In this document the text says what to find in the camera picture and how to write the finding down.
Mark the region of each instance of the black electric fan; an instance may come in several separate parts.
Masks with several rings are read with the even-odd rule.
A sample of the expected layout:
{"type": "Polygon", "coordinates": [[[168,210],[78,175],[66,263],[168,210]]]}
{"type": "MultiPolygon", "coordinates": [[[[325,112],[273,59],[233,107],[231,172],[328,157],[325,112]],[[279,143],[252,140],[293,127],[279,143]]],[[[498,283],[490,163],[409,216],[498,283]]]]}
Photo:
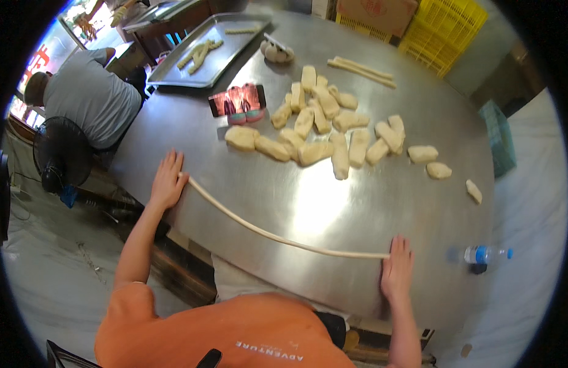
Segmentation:
{"type": "Polygon", "coordinates": [[[92,169],[93,149],[82,130],[70,119],[52,117],[38,127],[32,158],[43,188],[61,194],[66,186],[80,186],[92,169]]]}

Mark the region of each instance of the plastic water bottle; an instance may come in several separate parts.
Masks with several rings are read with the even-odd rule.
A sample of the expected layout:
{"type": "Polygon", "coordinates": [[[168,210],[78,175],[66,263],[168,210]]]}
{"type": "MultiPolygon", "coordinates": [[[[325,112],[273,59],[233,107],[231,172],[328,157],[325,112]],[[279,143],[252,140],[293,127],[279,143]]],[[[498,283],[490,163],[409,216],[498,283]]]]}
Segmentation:
{"type": "Polygon", "coordinates": [[[512,249],[495,248],[491,246],[471,246],[464,252],[464,260],[474,264],[492,264],[513,258],[512,249]]]}

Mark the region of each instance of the yellow plastic crate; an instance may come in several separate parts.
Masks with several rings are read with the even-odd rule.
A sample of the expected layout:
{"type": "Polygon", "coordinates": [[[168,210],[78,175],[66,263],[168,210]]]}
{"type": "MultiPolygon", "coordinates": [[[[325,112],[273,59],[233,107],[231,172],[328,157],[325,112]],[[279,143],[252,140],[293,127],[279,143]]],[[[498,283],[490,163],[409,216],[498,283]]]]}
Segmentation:
{"type": "Polygon", "coordinates": [[[464,51],[486,22],[488,14],[471,0],[422,0],[415,18],[464,51]]]}
{"type": "Polygon", "coordinates": [[[376,28],[372,27],[371,25],[367,25],[365,23],[362,23],[356,19],[350,18],[340,13],[337,13],[337,18],[335,19],[335,23],[345,26],[349,29],[354,30],[355,32],[359,32],[371,38],[381,40],[382,42],[385,43],[389,43],[391,41],[392,34],[381,32],[376,28]]]}
{"type": "Polygon", "coordinates": [[[442,78],[486,18],[486,12],[470,0],[422,0],[398,50],[442,78]]]}
{"type": "Polygon", "coordinates": [[[439,78],[447,74],[460,56],[455,47],[416,19],[411,22],[405,38],[398,45],[398,50],[423,63],[439,78]]]}

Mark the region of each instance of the bottle label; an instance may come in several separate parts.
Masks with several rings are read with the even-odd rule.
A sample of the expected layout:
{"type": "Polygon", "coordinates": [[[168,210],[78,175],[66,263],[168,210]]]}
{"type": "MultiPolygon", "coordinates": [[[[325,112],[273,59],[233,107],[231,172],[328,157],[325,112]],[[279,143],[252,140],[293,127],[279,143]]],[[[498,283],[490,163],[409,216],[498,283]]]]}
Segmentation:
{"type": "Polygon", "coordinates": [[[486,246],[479,246],[476,249],[476,263],[486,264],[486,246]]]}

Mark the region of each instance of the phone screen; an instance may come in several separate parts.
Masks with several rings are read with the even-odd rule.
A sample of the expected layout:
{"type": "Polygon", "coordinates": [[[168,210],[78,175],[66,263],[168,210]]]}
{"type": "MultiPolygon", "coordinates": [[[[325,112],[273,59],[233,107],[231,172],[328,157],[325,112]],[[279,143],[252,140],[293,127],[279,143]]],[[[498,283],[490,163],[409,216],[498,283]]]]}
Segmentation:
{"type": "Polygon", "coordinates": [[[209,97],[208,103],[215,117],[259,110],[265,108],[263,85],[232,87],[229,91],[209,97]]]}

